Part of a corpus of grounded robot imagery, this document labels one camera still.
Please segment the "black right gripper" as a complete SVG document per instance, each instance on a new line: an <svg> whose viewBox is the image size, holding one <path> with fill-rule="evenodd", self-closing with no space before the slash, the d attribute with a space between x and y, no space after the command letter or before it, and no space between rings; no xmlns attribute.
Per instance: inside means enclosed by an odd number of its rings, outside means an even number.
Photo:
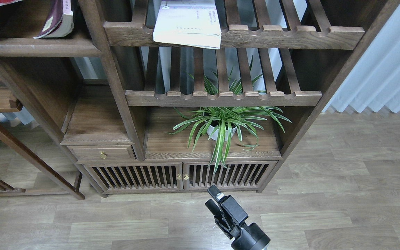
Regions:
<svg viewBox="0 0 400 250"><path fill-rule="evenodd" d="M213 197L205 205L214 215L215 223L232 242L234 250L266 250L271 239L257 223L249 226L245 220L249 217L245 210L231 196L225 196L215 185L207 192Z"/></svg>

